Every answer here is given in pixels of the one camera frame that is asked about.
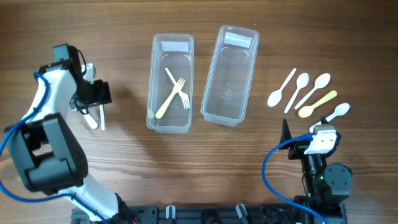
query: plastic spoon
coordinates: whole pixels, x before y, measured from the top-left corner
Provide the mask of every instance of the plastic spoon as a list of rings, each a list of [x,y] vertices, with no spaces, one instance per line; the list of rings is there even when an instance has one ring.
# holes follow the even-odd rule
[[[290,81],[290,79],[293,77],[294,73],[296,72],[296,68],[293,68],[293,70],[290,72],[289,76],[287,76],[285,82],[282,84],[280,89],[273,91],[269,97],[268,97],[268,106],[273,107],[279,103],[279,101],[282,99],[282,90],[285,88],[287,83]]]
[[[338,106],[336,106],[335,112],[333,112],[331,115],[326,117],[326,120],[329,122],[331,121],[333,118],[337,117],[337,116],[343,116],[344,114],[346,114],[349,110],[349,104],[348,103],[342,103]],[[318,123],[314,124],[313,126],[311,126],[310,128],[310,132],[313,132],[313,129],[316,125],[320,125],[321,122],[319,121]]]
[[[330,82],[330,74],[329,73],[325,73],[320,75],[316,80],[315,80],[315,86],[313,87],[313,89],[307,93],[304,98],[302,98],[300,100],[299,103],[297,103],[297,105],[294,107],[294,109],[298,109],[299,107],[301,107],[301,105],[303,105],[303,103],[310,98],[310,96],[312,95],[313,92],[315,92],[315,90],[319,89],[319,88],[324,88],[325,86],[327,86],[327,84]]]
[[[336,90],[332,90],[332,91],[330,91],[328,94],[326,94],[324,97],[322,97],[320,100],[318,100],[318,102],[314,103],[313,105],[311,105],[311,106],[304,106],[303,108],[301,108],[300,111],[298,112],[298,115],[299,115],[301,118],[307,118],[307,117],[309,117],[309,116],[312,114],[312,111],[313,111],[316,107],[318,107],[318,106],[320,106],[320,105],[326,103],[327,101],[333,99],[333,98],[336,97],[336,96],[337,96]]]
[[[287,113],[290,109],[290,107],[292,106],[294,100],[296,99],[297,94],[299,93],[299,91],[306,87],[308,85],[308,82],[310,81],[310,76],[307,73],[303,73],[301,74],[297,80],[296,80],[296,85],[297,85],[297,89],[294,92],[293,96],[291,97],[291,99],[289,100],[289,102],[287,103],[286,109],[285,109],[285,113]]]

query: wooden table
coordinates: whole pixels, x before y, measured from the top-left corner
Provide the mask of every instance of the wooden table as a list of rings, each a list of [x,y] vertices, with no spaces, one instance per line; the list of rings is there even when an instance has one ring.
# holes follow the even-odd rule
[[[350,223],[398,222],[398,3],[395,1],[134,1],[0,6],[0,127],[17,122],[37,90],[32,72],[53,62],[52,47],[78,47],[98,78],[109,82],[106,131],[92,130],[78,113],[67,123],[86,152],[90,172],[129,205],[258,205],[281,202],[264,186],[261,164],[279,142],[287,118],[294,136],[342,102],[350,112],[332,122],[343,135],[329,163],[353,170],[346,200]],[[235,128],[206,122],[200,105],[220,26],[260,33],[256,68],[245,120]],[[155,34],[195,38],[193,121],[188,134],[157,134],[146,126],[152,38]],[[291,69],[322,73],[337,98],[306,119],[283,110],[295,90],[290,81],[282,101],[266,105]],[[98,109],[92,110],[98,117]],[[271,157],[268,179],[282,195],[302,195],[301,165],[287,151]],[[41,197],[24,188],[5,150],[0,175],[14,193]],[[0,195],[0,223],[68,223],[66,200],[37,204]]]

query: brown wooden surface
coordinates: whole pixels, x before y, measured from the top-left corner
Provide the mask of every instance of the brown wooden surface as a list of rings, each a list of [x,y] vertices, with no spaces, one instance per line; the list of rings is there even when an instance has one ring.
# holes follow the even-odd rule
[[[91,130],[80,114],[67,123],[88,157],[90,172],[130,205],[280,202],[264,186],[261,164],[279,142],[282,119],[294,136],[342,102],[351,111],[334,120],[343,135],[328,160],[354,172],[346,201],[350,223],[398,222],[398,3],[397,1],[202,1],[102,2],[0,5],[0,128],[28,110],[37,84],[32,72],[50,63],[52,47],[67,42],[96,65],[109,82],[107,130]],[[235,128],[206,122],[200,105],[221,25],[260,33],[246,117]],[[159,33],[195,38],[193,121],[188,134],[157,134],[146,126],[152,38]],[[268,108],[291,69],[322,73],[332,83],[309,103],[336,90],[337,98],[306,119],[283,110],[295,90]],[[98,109],[93,110],[98,117]],[[271,185],[282,195],[302,195],[301,165],[277,152],[268,165]],[[31,194],[5,150],[0,177],[14,193]],[[0,195],[0,223],[68,223],[64,200],[31,205]]]

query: plastic fork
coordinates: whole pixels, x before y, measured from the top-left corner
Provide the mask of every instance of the plastic fork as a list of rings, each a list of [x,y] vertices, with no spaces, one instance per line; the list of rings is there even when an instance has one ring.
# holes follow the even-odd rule
[[[174,79],[173,75],[171,74],[171,72],[169,71],[169,69],[168,68],[164,68],[164,69],[166,70],[167,74],[169,75],[170,79],[172,80],[172,82],[175,85],[175,79]],[[178,93],[179,93],[179,95],[181,97],[182,104],[184,105],[184,109],[185,110],[189,109],[190,103],[189,103],[188,95],[186,93],[184,93],[182,90],[178,91]]]
[[[185,80],[183,78],[180,78],[178,82],[174,85],[173,91],[171,92],[170,96],[164,101],[162,106],[157,110],[155,117],[157,119],[160,119],[163,117],[163,114],[166,112],[166,109],[169,107],[170,102],[172,101],[173,97],[175,94],[177,94],[179,91],[181,91],[182,87],[184,86]]]

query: blue cable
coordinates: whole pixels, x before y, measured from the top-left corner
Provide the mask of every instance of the blue cable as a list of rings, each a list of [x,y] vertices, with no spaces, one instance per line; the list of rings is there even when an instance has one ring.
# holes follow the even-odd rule
[[[304,135],[299,136],[299,137],[297,137],[297,138],[293,138],[293,139],[289,139],[289,140],[287,140],[287,141],[284,141],[284,142],[280,143],[278,146],[276,146],[275,148],[273,148],[273,150],[271,150],[271,151],[268,153],[268,155],[267,155],[266,158],[264,159],[264,162],[262,163],[262,180],[263,180],[264,183],[266,184],[267,188],[268,188],[276,197],[278,197],[279,199],[281,199],[281,200],[284,201],[285,203],[290,204],[290,205],[293,205],[293,206],[295,206],[295,207],[297,207],[297,208],[299,208],[299,209],[305,210],[306,212],[309,212],[309,213],[311,213],[312,215],[318,217],[321,221],[324,222],[324,224],[329,224],[329,222],[328,222],[325,218],[323,218],[319,213],[317,213],[316,211],[312,210],[311,208],[307,208],[307,207],[305,207],[305,206],[303,206],[303,205],[301,205],[301,204],[292,202],[291,200],[289,200],[289,199],[283,197],[281,194],[279,194],[278,192],[276,192],[276,191],[268,184],[268,181],[267,181],[267,179],[266,179],[266,165],[267,165],[268,159],[270,158],[270,156],[271,156],[274,152],[276,152],[276,150],[278,150],[280,147],[283,147],[284,145],[286,145],[286,144],[288,144],[288,143],[291,143],[291,142],[294,142],[294,141],[297,141],[297,140],[308,140],[308,141],[311,141],[311,140],[312,140],[312,136],[313,136],[312,133],[304,134]]]
[[[0,157],[1,154],[4,150],[4,148],[6,147],[6,144],[8,142],[8,140],[10,139],[10,137],[12,136],[12,134],[14,134],[16,131],[20,130],[20,128],[26,123],[27,120],[34,118],[37,113],[39,113],[39,111],[43,108],[45,101],[47,100],[47,97],[49,95],[49,91],[50,91],[50,84],[49,82],[38,72],[35,72],[33,74],[34,78],[37,80],[38,78],[40,78],[41,80],[43,80],[44,84],[45,84],[45,91],[43,94],[43,98],[41,99],[40,103],[37,105],[36,108],[33,109],[33,112],[31,112],[31,114],[29,114],[28,116],[26,116],[24,119],[20,120],[18,123],[16,123],[6,134],[6,136],[4,137],[4,139],[2,140],[1,144],[0,144]],[[5,186],[2,184],[2,182],[0,181],[0,190],[9,198],[14,199],[18,202],[26,202],[26,203],[39,203],[39,202],[48,202],[49,200],[54,200],[57,198],[62,198],[62,197],[70,197],[71,200],[76,200],[81,206],[83,206],[85,209],[87,209],[88,211],[90,211],[91,213],[95,214],[96,216],[98,216],[102,222],[104,222],[105,224],[109,224],[109,222],[102,216],[100,215],[96,210],[90,208],[87,204],[85,204],[84,202],[82,202],[80,199],[78,199],[76,197],[75,194],[59,194],[59,195],[54,195],[54,196],[50,196],[50,197],[46,197],[46,198],[22,198],[20,196],[16,196],[13,193],[11,193],[10,191],[8,191],[8,189],[5,188]]]

